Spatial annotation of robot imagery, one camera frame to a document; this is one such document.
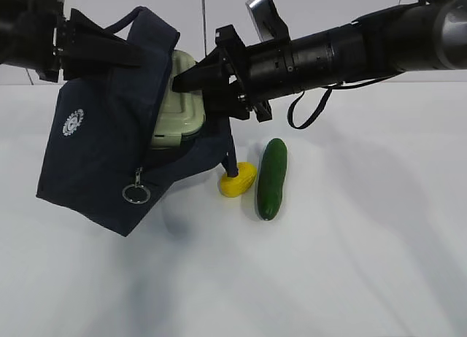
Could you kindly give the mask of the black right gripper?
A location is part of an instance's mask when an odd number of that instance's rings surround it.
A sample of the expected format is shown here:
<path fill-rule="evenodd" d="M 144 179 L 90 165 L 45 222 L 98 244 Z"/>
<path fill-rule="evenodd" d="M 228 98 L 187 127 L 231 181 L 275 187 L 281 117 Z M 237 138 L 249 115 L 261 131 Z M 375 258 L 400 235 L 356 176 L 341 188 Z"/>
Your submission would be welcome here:
<path fill-rule="evenodd" d="M 174 77 L 178 93 L 202 90 L 208 116 L 272 119 L 270 100 L 324 87 L 332 83 L 332 45 L 328 31 L 291 39 L 276 39 L 247 46 L 232 25 L 216 30 L 218 56 L 207 57 Z M 222 84 L 227 72 L 236 81 Z"/>

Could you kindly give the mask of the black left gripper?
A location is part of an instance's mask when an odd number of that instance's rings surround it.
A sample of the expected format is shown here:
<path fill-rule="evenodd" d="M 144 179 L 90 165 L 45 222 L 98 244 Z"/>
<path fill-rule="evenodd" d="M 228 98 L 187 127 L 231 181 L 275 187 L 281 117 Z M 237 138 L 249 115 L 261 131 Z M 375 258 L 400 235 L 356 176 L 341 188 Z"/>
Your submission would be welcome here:
<path fill-rule="evenodd" d="M 105 74 L 113 68 L 141 66 L 141 50 L 116 33 L 131 25 L 142 8 L 135 8 L 116 23 L 102 28 L 81 11 L 71 8 L 69 19 L 51 9 L 35 8 L 39 64 L 35 68 L 40 80 L 58 82 Z M 72 56 L 125 56 L 111 61 L 73 58 Z"/>

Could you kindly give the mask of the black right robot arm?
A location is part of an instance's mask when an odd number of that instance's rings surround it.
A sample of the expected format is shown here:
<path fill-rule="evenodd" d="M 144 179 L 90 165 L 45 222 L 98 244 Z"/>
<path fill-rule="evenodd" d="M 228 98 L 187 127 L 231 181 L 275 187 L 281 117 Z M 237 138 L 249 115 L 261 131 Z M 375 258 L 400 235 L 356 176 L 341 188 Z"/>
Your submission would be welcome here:
<path fill-rule="evenodd" d="M 466 0 L 399 4 L 298 39 L 273 0 L 249 0 L 247 8 L 258 44 L 243 43 L 233 26 L 219 28 L 214 50 L 174 78 L 173 90 L 200 91 L 211 115 L 246 120 L 255 113 L 264 122 L 272 99 L 466 68 Z"/>

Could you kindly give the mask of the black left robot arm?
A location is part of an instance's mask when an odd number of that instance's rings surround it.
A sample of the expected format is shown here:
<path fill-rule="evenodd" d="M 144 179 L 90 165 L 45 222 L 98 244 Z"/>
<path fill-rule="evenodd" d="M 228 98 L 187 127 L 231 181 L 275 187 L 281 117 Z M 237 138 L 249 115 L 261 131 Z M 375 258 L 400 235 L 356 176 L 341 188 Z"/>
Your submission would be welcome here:
<path fill-rule="evenodd" d="M 117 36 L 142 7 L 102 28 L 77 9 L 65 17 L 64 2 L 1 0 L 1 63 L 32 69 L 46 82 L 142 65 L 142 49 Z"/>

